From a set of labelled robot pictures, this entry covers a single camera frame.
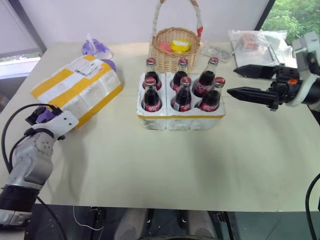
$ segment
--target green foliage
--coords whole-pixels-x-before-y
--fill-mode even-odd
[[[276,0],[261,29],[287,30],[289,45],[307,32],[320,35],[320,0]]]

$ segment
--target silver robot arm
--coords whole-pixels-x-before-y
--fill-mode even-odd
[[[320,111],[320,96],[319,92],[314,89],[319,87],[319,63],[320,63],[320,41],[317,34],[312,31],[306,33],[303,37],[296,39],[292,42],[292,47],[295,52],[297,71],[302,80],[302,85],[295,96],[295,98],[286,103],[287,106],[296,107],[304,102],[306,97],[313,95],[311,91],[316,92],[312,96],[313,98],[318,97],[315,102],[310,102],[308,106],[311,110]]]
[[[28,130],[30,136],[15,149],[16,164],[0,194],[0,227],[24,227],[29,223],[31,208],[53,170],[54,143],[77,124],[71,112],[63,111]]]

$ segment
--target yellow and white package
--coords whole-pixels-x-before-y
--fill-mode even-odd
[[[91,55],[81,56],[36,86],[31,94],[41,103],[68,110],[82,126],[122,90],[116,72]]]

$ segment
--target wicker basket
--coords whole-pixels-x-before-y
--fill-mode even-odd
[[[163,29],[157,34],[157,22],[159,10],[166,0],[160,0],[155,9],[152,29],[152,40],[150,44],[149,55],[156,59],[157,69],[160,72],[176,72],[180,58],[188,59],[188,71],[190,71],[197,61],[198,51],[200,48],[200,39],[203,31],[203,24],[200,16],[200,9],[195,0],[189,0],[196,12],[197,17],[197,35],[182,27],[170,27]],[[170,43],[172,40],[184,39],[191,43],[191,49],[183,53],[167,52],[159,48],[160,42]]]

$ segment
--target styrofoam bottle carrier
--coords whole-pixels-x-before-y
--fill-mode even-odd
[[[144,98],[145,90],[142,84],[145,80],[145,73],[140,76],[138,96],[137,96],[137,115],[141,124],[150,130],[207,130],[211,129],[218,121],[226,115],[225,103],[223,97],[220,98],[219,107],[212,112],[202,111],[195,105],[201,101],[201,97],[195,96],[191,91],[191,109],[189,111],[176,111],[171,106],[171,100],[176,96],[176,91],[170,87],[170,81],[174,78],[175,73],[167,72],[158,74],[162,87],[158,91],[158,95],[162,102],[159,111],[145,111],[141,102]],[[188,75],[192,82],[191,88],[196,79],[200,75]]]

